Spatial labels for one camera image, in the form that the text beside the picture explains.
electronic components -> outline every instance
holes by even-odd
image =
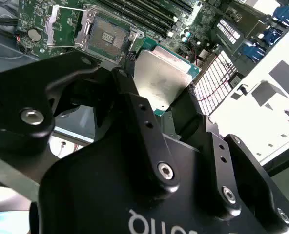
[[[274,45],[281,37],[282,32],[274,27],[269,26],[264,33],[258,35],[267,45]]]
[[[122,56],[144,32],[128,21],[95,5],[84,4],[81,25],[75,44],[101,60],[119,64]]]
[[[274,20],[289,27],[289,6],[277,7],[272,16]]]
[[[32,41],[40,41],[42,39],[41,31],[37,28],[32,28],[27,31],[28,37]]]
[[[195,65],[147,38],[135,62],[134,82],[161,116],[199,72]]]
[[[257,63],[266,55],[266,50],[255,42],[245,40],[242,53]]]

cable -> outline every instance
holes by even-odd
[[[16,37],[16,38],[17,38],[17,42],[20,43],[20,37]],[[27,50],[26,47],[23,46],[23,48],[24,48],[24,52],[23,52],[23,54],[21,54],[19,56],[8,57],[8,56],[0,55],[0,59],[20,59],[29,53],[29,51]]]
[[[4,18],[0,18],[0,25],[16,27],[18,25],[18,19],[4,19]]]

motherboard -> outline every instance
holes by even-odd
[[[132,64],[141,96],[161,116],[200,73],[220,0],[20,0],[19,43],[49,58],[80,50],[112,70]]]
[[[195,59],[210,41],[220,0],[20,0],[20,43],[41,59],[71,49],[119,64],[146,38]]]

screw hole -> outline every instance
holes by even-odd
[[[148,127],[148,128],[153,128],[153,124],[149,121],[146,121],[145,122],[145,125]]]
[[[227,160],[223,156],[221,156],[221,161],[223,161],[224,163],[227,163]]]
[[[145,107],[144,105],[142,105],[142,104],[139,105],[139,108],[140,108],[141,110],[143,110],[143,111],[146,111],[146,107]]]

black metal bracket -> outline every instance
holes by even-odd
[[[241,199],[269,233],[289,232],[289,202],[267,172],[235,135],[227,135]]]
[[[138,95],[131,75],[119,68],[114,69],[112,74],[120,96],[120,107],[124,108],[126,128],[135,137],[136,150],[144,158],[144,164],[138,164],[137,167],[145,165],[145,174],[152,182],[150,188],[146,189],[154,191],[153,185],[158,191],[156,195],[168,196],[177,191],[180,175],[150,103]]]

